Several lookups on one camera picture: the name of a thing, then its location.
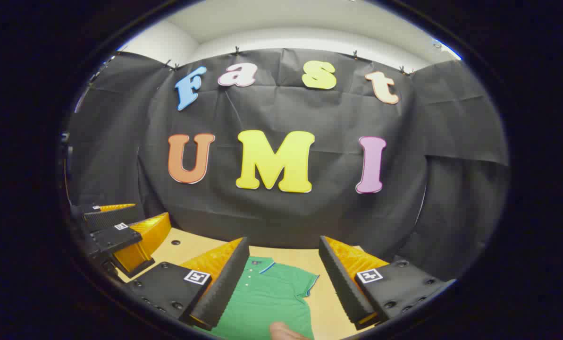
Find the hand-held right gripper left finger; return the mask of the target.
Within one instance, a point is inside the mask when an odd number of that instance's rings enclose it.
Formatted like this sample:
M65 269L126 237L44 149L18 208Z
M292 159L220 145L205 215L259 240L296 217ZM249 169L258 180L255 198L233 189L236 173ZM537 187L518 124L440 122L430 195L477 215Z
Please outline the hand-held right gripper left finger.
M238 238L182 265L156 264L123 289L164 318L210 331L218 325L249 254L249 239Z

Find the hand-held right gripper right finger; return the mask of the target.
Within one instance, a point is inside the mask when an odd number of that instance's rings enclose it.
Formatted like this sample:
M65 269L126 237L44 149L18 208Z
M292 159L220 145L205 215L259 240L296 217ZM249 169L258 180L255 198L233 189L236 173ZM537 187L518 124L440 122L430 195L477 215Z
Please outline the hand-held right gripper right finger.
M418 308L455 282L430 275L405 258L387 262L325 235L319 238L319 256L359 331Z

